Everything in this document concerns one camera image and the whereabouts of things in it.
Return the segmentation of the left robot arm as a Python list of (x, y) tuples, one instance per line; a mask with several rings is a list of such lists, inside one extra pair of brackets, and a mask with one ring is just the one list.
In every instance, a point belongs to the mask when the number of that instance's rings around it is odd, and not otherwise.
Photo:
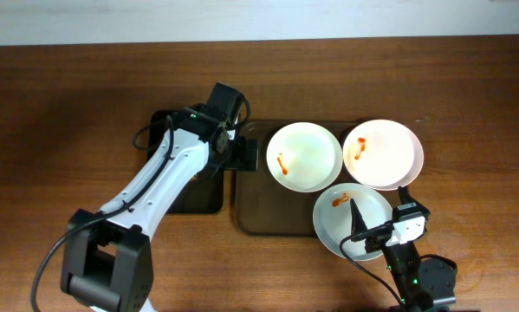
[(185, 186), (206, 167), (257, 168), (257, 143), (238, 135), (250, 104), (218, 83), (206, 103), (167, 116), (168, 128), (133, 180), (96, 213), (68, 221), (60, 288), (99, 311), (150, 311), (152, 237)]

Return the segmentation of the cream white plate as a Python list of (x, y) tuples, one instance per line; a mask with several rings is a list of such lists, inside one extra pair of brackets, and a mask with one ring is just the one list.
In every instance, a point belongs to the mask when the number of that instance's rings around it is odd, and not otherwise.
[(343, 152), (335, 135), (325, 127), (295, 122), (270, 138), (266, 163), (280, 185), (294, 192), (317, 192), (340, 175)]

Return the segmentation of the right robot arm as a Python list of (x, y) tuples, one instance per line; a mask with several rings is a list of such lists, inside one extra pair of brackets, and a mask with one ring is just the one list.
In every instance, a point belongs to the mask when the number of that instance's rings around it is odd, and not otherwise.
[(352, 200), (350, 235), (341, 240), (339, 248), (344, 250), (347, 242), (364, 241), (366, 252), (382, 252), (394, 287), (351, 257), (347, 259), (390, 291), (397, 301), (391, 311), (448, 311), (457, 302), (457, 264), (439, 255), (418, 253), (414, 242), (426, 234), (430, 211), (410, 195), (407, 187), (400, 186), (398, 194), (401, 205), (392, 209), (392, 218), (372, 229), (367, 228)]

